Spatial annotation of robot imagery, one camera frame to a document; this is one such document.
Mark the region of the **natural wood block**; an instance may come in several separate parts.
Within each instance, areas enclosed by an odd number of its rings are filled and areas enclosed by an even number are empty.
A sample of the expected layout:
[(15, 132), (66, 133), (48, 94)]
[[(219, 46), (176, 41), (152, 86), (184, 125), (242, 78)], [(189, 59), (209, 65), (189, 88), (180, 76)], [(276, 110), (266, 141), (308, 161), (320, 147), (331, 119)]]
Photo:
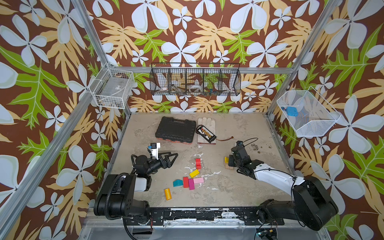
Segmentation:
[(228, 165), (228, 163), (225, 163), (225, 169), (227, 170), (234, 170), (234, 167), (231, 167)]

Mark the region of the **red arch block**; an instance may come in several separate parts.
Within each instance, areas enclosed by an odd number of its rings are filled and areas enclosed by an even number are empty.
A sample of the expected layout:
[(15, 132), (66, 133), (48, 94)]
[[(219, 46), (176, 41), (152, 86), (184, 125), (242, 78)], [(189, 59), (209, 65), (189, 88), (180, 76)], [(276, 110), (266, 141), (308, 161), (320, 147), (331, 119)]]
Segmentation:
[(201, 159), (196, 159), (196, 169), (200, 170), (202, 168)]

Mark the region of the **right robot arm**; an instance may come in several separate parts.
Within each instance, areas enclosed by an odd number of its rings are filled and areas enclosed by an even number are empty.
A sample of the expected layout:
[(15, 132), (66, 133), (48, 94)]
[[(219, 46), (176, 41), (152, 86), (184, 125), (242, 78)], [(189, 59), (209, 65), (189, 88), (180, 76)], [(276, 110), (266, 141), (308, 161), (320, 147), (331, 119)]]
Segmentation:
[(243, 142), (231, 149), (229, 166), (237, 173), (265, 182), (288, 194), (289, 201), (266, 200), (259, 205), (258, 221), (269, 224), (278, 219), (296, 220), (311, 230), (320, 230), (339, 209), (321, 181), (313, 176), (297, 177), (252, 160)]

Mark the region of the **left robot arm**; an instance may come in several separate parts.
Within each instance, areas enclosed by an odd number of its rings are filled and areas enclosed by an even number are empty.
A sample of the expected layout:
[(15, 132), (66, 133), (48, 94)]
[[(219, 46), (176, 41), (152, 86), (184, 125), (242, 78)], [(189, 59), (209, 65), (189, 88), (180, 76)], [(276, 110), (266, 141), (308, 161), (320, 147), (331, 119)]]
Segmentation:
[(131, 155), (131, 173), (108, 175), (95, 201), (94, 214), (108, 220), (132, 218), (138, 223), (146, 223), (151, 217), (150, 205), (147, 201), (135, 200), (134, 193), (148, 191), (151, 175), (159, 169), (171, 168), (178, 154), (165, 152), (158, 157), (156, 160), (145, 155)]

